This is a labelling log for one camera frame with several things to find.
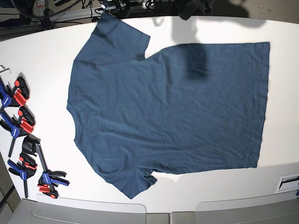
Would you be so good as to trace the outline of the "grey chair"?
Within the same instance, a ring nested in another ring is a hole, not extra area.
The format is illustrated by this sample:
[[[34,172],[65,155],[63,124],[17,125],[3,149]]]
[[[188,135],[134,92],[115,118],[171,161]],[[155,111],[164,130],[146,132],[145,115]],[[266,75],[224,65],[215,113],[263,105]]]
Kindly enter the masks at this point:
[[[9,224],[168,224],[168,214],[110,212],[21,200]]]
[[[235,200],[201,202],[194,211],[173,212],[171,224],[297,224],[295,192]]]

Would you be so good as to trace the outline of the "bottom blue red bar clamp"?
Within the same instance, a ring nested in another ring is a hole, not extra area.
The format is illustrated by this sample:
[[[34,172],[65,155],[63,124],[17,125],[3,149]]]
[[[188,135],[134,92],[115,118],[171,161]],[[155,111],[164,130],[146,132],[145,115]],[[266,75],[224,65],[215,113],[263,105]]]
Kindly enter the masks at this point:
[[[65,172],[51,171],[48,169],[40,143],[36,143],[35,146],[43,168],[42,176],[40,177],[37,185],[39,187],[39,191],[53,199],[57,199],[59,194],[56,187],[59,185],[69,186],[70,182],[63,179],[63,177],[66,177]]]

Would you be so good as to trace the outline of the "grey chair back right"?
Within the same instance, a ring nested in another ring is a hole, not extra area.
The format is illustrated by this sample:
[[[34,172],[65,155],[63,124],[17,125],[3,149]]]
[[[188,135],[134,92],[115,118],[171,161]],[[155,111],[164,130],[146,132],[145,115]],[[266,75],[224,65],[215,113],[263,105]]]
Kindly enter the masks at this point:
[[[201,202],[194,211],[173,212],[171,224],[297,224],[295,192],[235,200]]]

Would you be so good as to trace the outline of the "dark blue T-shirt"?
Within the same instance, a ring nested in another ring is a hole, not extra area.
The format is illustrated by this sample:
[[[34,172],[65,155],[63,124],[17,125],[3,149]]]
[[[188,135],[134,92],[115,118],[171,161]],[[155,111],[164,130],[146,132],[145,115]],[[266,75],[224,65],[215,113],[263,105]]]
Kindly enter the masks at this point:
[[[67,110],[93,170],[134,198],[153,172],[256,168],[270,43],[186,43],[145,57],[149,42],[104,13],[73,61]]]

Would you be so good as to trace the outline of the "top blue red bar clamp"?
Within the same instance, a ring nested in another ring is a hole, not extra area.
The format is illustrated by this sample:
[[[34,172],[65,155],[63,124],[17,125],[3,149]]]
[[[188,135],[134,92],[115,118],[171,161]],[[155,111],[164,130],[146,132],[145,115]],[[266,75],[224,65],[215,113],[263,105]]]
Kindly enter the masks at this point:
[[[14,87],[11,89],[8,85],[4,86],[2,79],[0,80],[0,95],[2,96],[0,112],[2,113],[7,107],[24,106],[29,99],[29,89],[26,81],[22,76],[19,76],[14,82]]]

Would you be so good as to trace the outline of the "blue red bar clamp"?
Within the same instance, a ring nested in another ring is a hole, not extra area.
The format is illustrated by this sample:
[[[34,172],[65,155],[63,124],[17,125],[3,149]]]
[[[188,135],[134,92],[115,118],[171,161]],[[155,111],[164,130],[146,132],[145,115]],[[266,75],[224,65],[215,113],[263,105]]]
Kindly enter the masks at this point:
[[[59,185],[69,186],[70,182],[63,179],[63,177],[66,177],[65,172],[51,171],[48,169],[40,143],[36,143],[35,146],[43,168],[42,176],[40,177],[37,185],[39,187],[39,191],[53,199],[57,199],[59,194],[56,187]]]
[[[2,79],[0,80],[0,95],[2,96],[0,112],[2,113],[7,107],[24,106],[29,99],[29,89],[26,81],[22,76],[19,76],[14,82],[14,87],[11,89],[8,85],[4,86]]]
[[[13,137],[11,146],[9,149],[8,157],[10,158],[13,152],[15,141],[18,137],[27,136],[31,134],[35,126],[35,118],[31,112],[25,106],[21,106],[18,111],[18,119],[9,117],[9,115],[3,110],[1,117],[3,120],[0,121],[1,127],[11,133]]]
[[[27,179],[31,178],[36,173],[37,164],[35,160],[28,154],[21,152],[19,155],[19,162],[14,163],[12,160],[8,160],[9,172],[19,176],[23,180],[24,195],[28,198],[28,183]]]

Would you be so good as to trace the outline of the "grey chair back left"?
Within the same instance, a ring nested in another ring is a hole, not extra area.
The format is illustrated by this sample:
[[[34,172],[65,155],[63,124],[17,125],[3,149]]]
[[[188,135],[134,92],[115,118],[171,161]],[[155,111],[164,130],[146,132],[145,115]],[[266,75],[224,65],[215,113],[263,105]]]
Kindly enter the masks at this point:
[[[21,200],[9,224],[168,224],[168,214],[110,212]]]

